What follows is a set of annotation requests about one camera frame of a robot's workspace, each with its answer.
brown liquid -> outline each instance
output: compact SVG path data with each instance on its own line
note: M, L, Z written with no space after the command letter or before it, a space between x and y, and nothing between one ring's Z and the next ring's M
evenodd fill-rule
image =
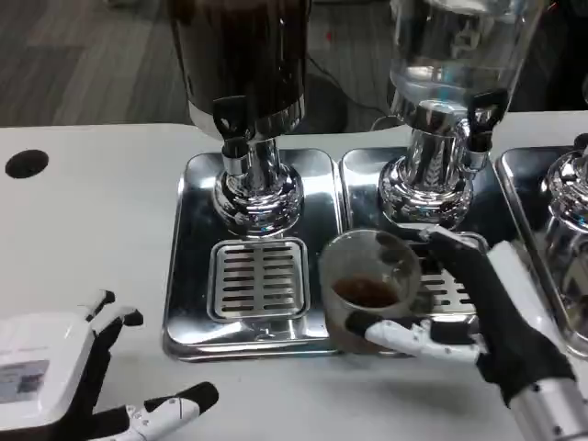
M364 308L385 308L399 301L392 287L367 277L341 278L333 284L341 298Z
M266 117L303 93L309 0L167 0L188 97L245 95Z

white table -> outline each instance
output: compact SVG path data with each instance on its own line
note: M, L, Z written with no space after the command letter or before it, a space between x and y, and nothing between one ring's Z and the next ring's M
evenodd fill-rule
M588 112L511 114L496 151L569 144ZM408 130L284 137L282 148L315 147L334 159L349 149L403 145ZM0 174L0 317L73 307L97 288L139 308L126 329L99 401L101 409L210 380L219 404L174 440L520 440L498 390L471 368L340 356L185 364L161 349L178 178L187 160L217 141L176 125L0 130L0 164L41 149L40 175ZM588 365L574 362L588 392Z

stainless steel drip tray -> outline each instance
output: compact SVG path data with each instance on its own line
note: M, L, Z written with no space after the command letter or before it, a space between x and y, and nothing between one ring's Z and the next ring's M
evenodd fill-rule
M393 232L379 202L379 174L387 162L396 161L405 153L406 149L402 147L366 148L353 150L343 157L339 167L345 215L350 228L368 227ZM514 240L516 227L491 166L476 175L473 193L468 215L458 226L458 231L480 234L489 246ZM475 308L463 285L433 259L425 245L413 244L413 249L423 270L414 312L431 316L433 320L469 322L475 315Z
M179 186L164 314L164 350L186 361L334 352L318 275L343 231L340 179L319 150L286 150L302 179L298 221L265 239L230 233L212 206L220 154L192 158Z
M546 304L569 349L576 356L588 357L588 250L580 249L574 257L570 254L572 243L588 237L570 232L552 217L548 194L541 191L551 165L572 150L565 146L514 149L496 162L496 172Z

drip tray grate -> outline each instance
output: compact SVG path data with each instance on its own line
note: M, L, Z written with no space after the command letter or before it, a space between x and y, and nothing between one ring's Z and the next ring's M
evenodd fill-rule
M214 320L291 319L309 307L306 246L296 238L218 243L210 254Z
M464 286L439 264L426 245L413 243L412 246L419 256L423 272L418 292L420 311L415 312L434 316L475 314L476 309Z

label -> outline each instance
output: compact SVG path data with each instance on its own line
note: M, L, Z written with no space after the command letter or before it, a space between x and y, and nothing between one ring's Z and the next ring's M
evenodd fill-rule
M49 360L0 366L0 404L34 400L45 378Z

